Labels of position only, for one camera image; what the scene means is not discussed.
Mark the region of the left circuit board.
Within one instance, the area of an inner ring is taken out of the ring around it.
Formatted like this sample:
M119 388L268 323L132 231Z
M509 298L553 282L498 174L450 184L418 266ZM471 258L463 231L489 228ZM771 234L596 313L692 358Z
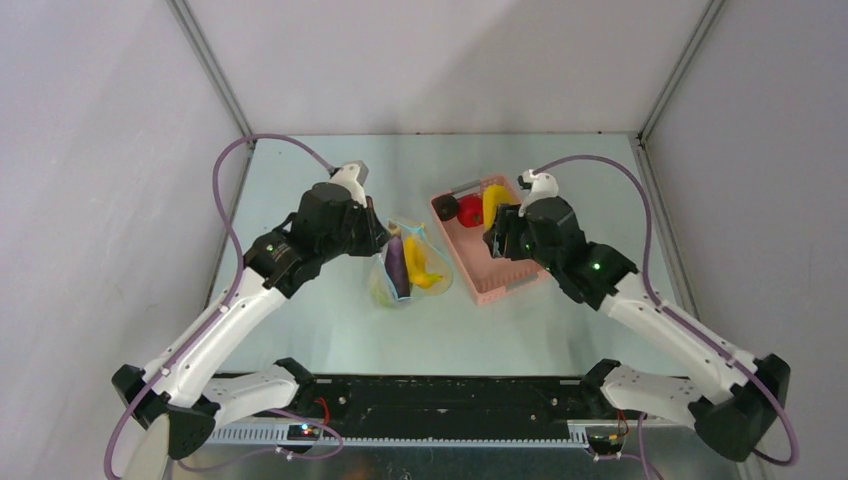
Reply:
M286 433L286 440L289 442L318 441L323 436L323 430L315 425L307 423L290 424Z

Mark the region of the right circuit board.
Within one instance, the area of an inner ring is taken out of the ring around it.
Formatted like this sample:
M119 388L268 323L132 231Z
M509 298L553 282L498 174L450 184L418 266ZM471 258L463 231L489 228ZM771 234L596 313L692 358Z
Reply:
M590 435L586 452L594 461L620 459L626 438L624 434Z

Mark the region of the green cabbage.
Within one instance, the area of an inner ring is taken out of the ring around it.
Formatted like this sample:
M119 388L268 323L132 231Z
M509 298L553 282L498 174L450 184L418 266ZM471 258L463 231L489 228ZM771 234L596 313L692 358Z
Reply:
M371 271L368 279L368 291L377 305L385 308L394 306L395 298L392 284L380 267Z

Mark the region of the pink plastic basket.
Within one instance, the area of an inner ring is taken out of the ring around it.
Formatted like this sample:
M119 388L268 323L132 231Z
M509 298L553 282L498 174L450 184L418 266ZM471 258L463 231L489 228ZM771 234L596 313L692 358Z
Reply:
M457 218L442 221L438 217L435 206L438 197L482 197L485 188L491 185L503 186L515 199L519 198L511 180L502 174L492 174L437 193L430 199L429 205L435 229L440 233L445 249L450 253L457 277L464 282L476 305L491 303L551 279L551 276L532 260L492 258L483 240L483 225L465 227Z

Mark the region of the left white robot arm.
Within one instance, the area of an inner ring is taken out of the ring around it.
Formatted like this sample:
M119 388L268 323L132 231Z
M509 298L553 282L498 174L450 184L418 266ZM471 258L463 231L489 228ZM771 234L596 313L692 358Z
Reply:
M112 383L144 429L167 420L166 458L188 457L213 432L243 417L281 408L297 417L311 412L314 377L291 358L255 374L214 376L246 336L324 264L341 255L374 256L387 239L358 182L319 182L302 195L296 212L253 242L235 284L162 356L143 368L116 371Z

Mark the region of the yellow bell pepper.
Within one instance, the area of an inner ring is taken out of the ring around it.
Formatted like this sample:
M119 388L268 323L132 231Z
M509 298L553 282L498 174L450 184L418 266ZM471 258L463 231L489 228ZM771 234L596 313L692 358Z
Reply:
M497 210L502 205L511 206L516 203L511 190L504 185L491 184L483 189L482 193L482 213L483 226L485 230L489 230L494 225Z

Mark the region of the circuit board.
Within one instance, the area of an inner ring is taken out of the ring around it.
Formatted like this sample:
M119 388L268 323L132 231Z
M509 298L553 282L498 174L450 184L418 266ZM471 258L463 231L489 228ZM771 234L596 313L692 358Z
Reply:
M289 442L318 441L323 436L323 430L315 425L307 423L290 424L286 433L286 440Z
M590 435L586 452L594 461L620 459L626 438L624 434Z

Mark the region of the dark purple eggplant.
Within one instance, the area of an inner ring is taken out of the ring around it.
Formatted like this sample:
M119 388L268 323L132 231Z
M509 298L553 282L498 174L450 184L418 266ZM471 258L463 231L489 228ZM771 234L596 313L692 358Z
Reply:
M389 240L384 255L385 271L399 299L411 295L411 284L406 266L404 243L400 229L395 224L389 226Z

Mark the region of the yellow banana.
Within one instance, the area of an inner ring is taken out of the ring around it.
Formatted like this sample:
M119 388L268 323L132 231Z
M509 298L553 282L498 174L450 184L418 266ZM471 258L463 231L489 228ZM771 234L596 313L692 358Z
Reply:
M404 259L409 282L422 289L429 289L443 280L443 276L427 270L427 255L423 244L413 238L404 240Z

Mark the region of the red tomato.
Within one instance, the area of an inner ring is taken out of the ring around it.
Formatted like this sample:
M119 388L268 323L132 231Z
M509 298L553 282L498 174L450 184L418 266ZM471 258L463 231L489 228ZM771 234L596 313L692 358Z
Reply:
M483 224L483 201L479 195L469 194L458 199L457 220L465 228Z

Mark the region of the clear zip top bag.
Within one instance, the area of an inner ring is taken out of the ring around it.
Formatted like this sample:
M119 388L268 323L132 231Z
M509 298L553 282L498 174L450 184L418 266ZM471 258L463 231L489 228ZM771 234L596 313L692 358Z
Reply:
M447 256L434 245L426 225L390 217L386 226L389 240L368 278L374 302L400 308L447 292L453 284L453 270Z

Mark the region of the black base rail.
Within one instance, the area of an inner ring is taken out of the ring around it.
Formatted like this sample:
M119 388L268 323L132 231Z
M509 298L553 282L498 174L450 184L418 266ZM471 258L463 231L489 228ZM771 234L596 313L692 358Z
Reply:
M556 376L322 374L282 408L346 440L567 440L571 421L638 417Z

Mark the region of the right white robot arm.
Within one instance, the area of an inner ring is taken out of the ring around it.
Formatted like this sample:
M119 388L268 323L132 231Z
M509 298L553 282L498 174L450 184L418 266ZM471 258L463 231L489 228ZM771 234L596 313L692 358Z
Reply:
M527 208L488 201L483 226L492 257L536 262L573 301L627 326L688 373L687 379L663 377L604 360L586 375L581 392L591 416L621 409L672 420L722 457L742 462L784 415L791 369L781 357L756 358L662 299L632 260L586 239L562 198Z

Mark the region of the dark round fruit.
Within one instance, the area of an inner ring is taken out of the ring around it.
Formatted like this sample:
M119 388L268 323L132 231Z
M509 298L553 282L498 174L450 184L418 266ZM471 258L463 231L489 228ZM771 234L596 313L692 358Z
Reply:
M441 222L448 222L457 217L460 204L452 195L441 195L431 201L431 206Z

